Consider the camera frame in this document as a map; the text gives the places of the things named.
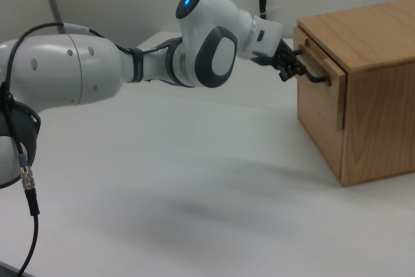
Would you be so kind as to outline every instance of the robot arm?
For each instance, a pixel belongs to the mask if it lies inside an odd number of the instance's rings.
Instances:
[[[10,92],[17,102],[32,110],[20,108],[33,116],[36,124],[35,115],[42,110],[108,99],[124,82],[132,80],[216,88],[229,78],[236,56],[271,57],[282,35],[279,23],[253,18],[230,0],[181,0],[176,18],[182,37],[150,51],[132,49],[129,51],[132,53],[126,53],[110,40],[79,34],[27,38],[15,55]],[[72,24],[64,26],[80,28]],[[15,42],[0,43],[0,81],[6,78]],[[21,140],[31,153],[30,164],[39,122],[32,127],[35,133],[29,135],[34,138]],[[25,123],[18,123],[17,131],[27,132]],[[1,120],[0,127],[6,127]],[[11,137],[0,129],[0,185],[18,174],[18,152]]]

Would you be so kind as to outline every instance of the wooden drawer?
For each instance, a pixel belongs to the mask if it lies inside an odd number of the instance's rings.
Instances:
[[[327,76],[327,81],[320,83],[310,82],[305,75],[296,76],[298,119],[340,179],[346,74],[298,27],[294,29],[294,49],[302,51],[298,59],[312,74]]]

